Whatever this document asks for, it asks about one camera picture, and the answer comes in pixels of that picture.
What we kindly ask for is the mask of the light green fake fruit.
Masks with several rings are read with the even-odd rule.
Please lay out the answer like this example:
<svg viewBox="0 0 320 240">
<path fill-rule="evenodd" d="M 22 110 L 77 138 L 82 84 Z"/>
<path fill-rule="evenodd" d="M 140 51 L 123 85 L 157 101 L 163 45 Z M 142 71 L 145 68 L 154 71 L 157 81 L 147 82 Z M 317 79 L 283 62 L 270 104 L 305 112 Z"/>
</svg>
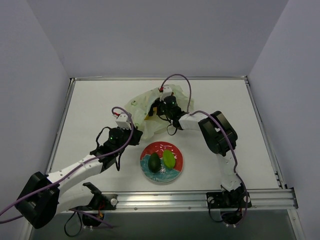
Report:
<svg viewBox="0 0 320 240">
<path fill-rule="evenodd" d="M 165 149 L 163 151 L 162 160 L 163 160 L 164 165 L 169 169 L 173 169 L 176 165 L 175 156 L 174 156 L 173 152 L 168 149 Z"/>
</svg>

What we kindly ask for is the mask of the dark green fake avocado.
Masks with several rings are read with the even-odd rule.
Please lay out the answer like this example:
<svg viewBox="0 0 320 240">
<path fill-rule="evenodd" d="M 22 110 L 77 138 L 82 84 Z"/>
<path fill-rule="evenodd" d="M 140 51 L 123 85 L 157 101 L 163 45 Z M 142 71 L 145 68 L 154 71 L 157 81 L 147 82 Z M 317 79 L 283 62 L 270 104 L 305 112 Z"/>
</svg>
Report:
<svg viewBox="0 0 320 240">
<path fill-rule="evenodd" d="M 157 173 L 161 169 L 161 160 L 156 152 L 150 155 L 148 160 L 148 168 L 152 173 Z"/>
</svg>

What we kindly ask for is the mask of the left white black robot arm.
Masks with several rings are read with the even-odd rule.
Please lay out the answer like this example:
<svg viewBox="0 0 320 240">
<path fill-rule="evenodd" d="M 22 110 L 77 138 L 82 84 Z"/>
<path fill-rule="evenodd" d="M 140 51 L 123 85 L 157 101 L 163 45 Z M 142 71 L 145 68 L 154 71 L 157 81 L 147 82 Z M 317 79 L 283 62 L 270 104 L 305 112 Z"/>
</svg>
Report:
<svg viewBox="0 0 320 240">
<path fill-rule="evenodd" d="M 49 174 L 34 173 L 15 203 L 15 208 L 35 228 L 47 225 L 55 215 L 75 209 L 96 210 L 107 198 L 85 180 L 115 165 L 127 146 L 137 146 L 143 133 L 138 128 L 110 128 L 108 139 L 80 161 Z"/>
</svg>

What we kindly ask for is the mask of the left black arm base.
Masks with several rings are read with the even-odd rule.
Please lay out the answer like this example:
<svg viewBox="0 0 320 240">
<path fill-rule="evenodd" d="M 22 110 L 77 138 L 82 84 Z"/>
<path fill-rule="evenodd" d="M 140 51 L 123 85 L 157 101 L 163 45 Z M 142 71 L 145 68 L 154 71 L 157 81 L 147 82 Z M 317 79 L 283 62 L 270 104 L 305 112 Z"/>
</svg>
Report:
<svg viewBox="0 0 320 240">
<path fill-rule="evenodd" d="M 91 182 L 85 182 L 81 185 L 81 193 L 84 196 L 78 198 L 79 202 L 71 209 L 76 209 L 76 213 L 81 215 L 80 219 L 84 227 L 98 228 L 100 225 L 106 228 L 113 228 L 105 220 L 106 210 L 116 210 L 118 204 L 118 195 L 115 193 L 103 194 Z"/>
</svg>

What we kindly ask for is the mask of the green avocado-print plastic bag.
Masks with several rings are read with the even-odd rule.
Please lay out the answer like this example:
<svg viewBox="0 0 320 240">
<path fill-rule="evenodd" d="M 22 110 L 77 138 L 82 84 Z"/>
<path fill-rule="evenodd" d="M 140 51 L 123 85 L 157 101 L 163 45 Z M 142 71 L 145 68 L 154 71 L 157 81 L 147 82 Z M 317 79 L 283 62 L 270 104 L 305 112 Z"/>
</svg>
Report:
<svg viewBox="0 0 320 240">
<path fill-rule="evenodd" d="M 180 85 L 165 85 L 169 85 L 172 88 L 173 96 L 176 97 L 177 104 L 183 111 L 189 110 L 192 112 L 194 110 L 195 100 L 190 98 L 189 95 L 182 90 Z M 161 93 L 159 89 L 154 88 L 134 97 L 124 106 L 125 110 L 131 114 L 134 126 L 143 132 L 141 137 L 143 141 L 152 138 L 155 134 L 164 132 L 169 125 L 168 122 L 161 120 L 155 115 L 148 117 L 148 112 L 152 104 L 159 99 L 160 96 Z"/>
</svg>

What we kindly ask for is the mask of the orange fake fruit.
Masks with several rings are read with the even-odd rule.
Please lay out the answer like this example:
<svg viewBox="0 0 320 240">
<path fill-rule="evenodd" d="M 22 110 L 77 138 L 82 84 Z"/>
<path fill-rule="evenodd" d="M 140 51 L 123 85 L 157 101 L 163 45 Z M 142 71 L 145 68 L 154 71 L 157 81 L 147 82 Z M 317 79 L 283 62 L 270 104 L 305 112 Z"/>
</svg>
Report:
<svg viewBox="0 0 320 240">
<path fill-rule="evenodd" d="M 150 118 L 152 117 L 153 115 L 156 115 L 157 114 L 157 107 L 151 107 L 148 114 L 147 114 L 147 117 Z"/>
</svg>

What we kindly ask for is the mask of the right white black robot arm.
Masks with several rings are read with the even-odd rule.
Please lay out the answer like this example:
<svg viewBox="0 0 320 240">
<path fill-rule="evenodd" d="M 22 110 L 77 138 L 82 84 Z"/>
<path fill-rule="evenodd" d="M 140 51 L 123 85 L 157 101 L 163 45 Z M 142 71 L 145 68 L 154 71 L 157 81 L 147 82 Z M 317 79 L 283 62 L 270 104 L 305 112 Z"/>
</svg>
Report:
<svg viewBox="0 0 320 240">
<path fill-rule="evenodd" d="M 200 131 L 209 150 L 217 157 L 221 174 L 223 203 L 234 206 L 240 201 L 240 194 L 247 189 L 237 173 L 238 160 L 235 154 L 238 135 L 221 111 L 208 114 L 202 110 L 193 113 L 183 111 L 175 96 L 157 99 L 148 112 L 170 122 L 177 130 Z"/>
</svg>

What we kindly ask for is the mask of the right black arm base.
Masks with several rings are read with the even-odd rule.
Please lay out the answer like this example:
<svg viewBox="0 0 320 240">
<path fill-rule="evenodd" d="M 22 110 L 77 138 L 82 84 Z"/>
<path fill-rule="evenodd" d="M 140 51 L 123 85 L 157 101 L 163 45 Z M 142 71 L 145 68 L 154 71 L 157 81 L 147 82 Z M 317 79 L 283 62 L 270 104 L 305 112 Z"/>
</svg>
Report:
<svg viewBox="0 0 320 240">
<path fill-rule="evenodd" d="M 206 200 L 210 219 L 214 223 L 225 224 L 226 227 L 236 228 L 252 207 L 248 192 L 207 192 Z M 219 210 L 219 219 L 214 219 L 211 210 Z"/>
</svg>

